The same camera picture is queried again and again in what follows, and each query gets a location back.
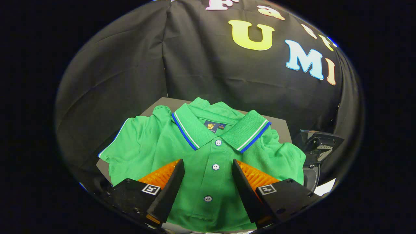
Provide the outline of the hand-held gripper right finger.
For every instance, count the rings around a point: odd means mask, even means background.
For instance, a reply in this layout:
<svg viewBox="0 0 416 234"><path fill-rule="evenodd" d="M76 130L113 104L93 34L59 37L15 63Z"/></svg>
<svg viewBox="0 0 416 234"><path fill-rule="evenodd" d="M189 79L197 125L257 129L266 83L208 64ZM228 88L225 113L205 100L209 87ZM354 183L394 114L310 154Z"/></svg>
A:
<svg viewBox="0 0 416 234"><path fill-rule="evenodd" d="M248 218L257 229L286 222L320 200L294 179L278 180L236 159L232 175Z"/></svg>

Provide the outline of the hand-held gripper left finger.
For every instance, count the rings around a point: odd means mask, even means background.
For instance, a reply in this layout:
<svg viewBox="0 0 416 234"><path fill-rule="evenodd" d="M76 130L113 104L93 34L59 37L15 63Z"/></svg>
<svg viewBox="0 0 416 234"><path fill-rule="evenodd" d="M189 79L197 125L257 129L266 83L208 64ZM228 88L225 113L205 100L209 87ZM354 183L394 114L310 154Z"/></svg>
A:
<svg viewBox="0 0 416 234"><path fill-rule="evenodd" d="M124 179L104 190L104 201L134 221L161 227L167 221L185 168L178 159L139 180Z"/></svg>

